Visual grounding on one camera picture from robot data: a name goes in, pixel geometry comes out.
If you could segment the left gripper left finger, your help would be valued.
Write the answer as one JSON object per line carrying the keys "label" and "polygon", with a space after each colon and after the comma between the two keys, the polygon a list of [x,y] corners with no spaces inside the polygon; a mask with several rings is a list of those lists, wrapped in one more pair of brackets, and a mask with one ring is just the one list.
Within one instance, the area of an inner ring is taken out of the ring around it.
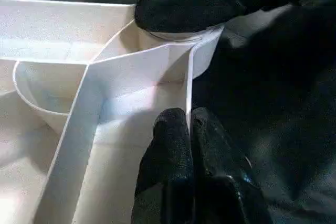
{"label": "left gripper left finger", "polygon": [[132,209],[133,223],[192,223],[194,170],[185,112],[162,111],[140,165]]}

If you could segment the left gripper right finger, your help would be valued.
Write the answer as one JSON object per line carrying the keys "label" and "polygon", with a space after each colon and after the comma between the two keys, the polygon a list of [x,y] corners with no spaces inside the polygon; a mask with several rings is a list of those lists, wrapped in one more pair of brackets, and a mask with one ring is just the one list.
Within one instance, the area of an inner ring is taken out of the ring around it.
{"label": "left gripper right finger", "polygon": [[200,223],[271,223],[246,155],[206,108],[191,116],[191,145]]}

